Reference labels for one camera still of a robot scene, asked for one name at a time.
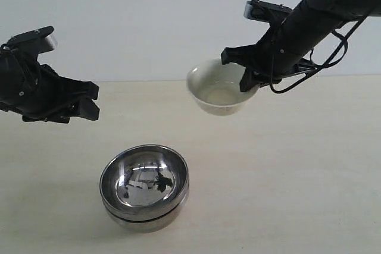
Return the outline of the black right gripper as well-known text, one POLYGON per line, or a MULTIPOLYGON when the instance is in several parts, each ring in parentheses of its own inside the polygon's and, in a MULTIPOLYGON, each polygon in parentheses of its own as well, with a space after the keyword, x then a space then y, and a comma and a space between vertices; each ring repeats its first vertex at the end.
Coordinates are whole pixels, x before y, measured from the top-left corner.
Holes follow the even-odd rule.
POLYGON ((225 47, 220 58, 245 67, 240 92, 259 88, 295 71, 295 66, 323 39, 321 20, 283 20, 270 25, 255 44, 225 47))

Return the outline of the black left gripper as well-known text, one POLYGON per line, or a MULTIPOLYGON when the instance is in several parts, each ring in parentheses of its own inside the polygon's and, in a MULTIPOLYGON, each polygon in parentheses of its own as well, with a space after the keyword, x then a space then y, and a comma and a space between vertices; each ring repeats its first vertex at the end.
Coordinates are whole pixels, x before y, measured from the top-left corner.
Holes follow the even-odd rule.
POLYGON ((24 122, 68 123, 78 117, 99 119, 99 86, 58 75, 38 56, 1 48, 1 111, 21 115, 24 122))

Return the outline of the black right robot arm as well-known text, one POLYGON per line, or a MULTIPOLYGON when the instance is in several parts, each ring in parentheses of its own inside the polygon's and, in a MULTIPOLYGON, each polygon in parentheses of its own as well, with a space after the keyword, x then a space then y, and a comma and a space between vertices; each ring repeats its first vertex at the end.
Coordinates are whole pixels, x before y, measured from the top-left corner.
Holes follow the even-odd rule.
POLYGON ((241 92, 253 88, 273 87, 282 79, 301 74, 303 77, 283 90, 285 93, 321 70, 338 63, 335 56, 348 50, 348 39, 368 17, 380 16, 380 0, 301 0, 290 9, 281 4, 260 0, 247 1, 244 17, 269 24, 260 40, 252 45, 225 48, 221 63, 235 63, 245 71, 239 82, 241 92), (305 55, 329 34, 337 37, 338 47, 322 64, 305 55))

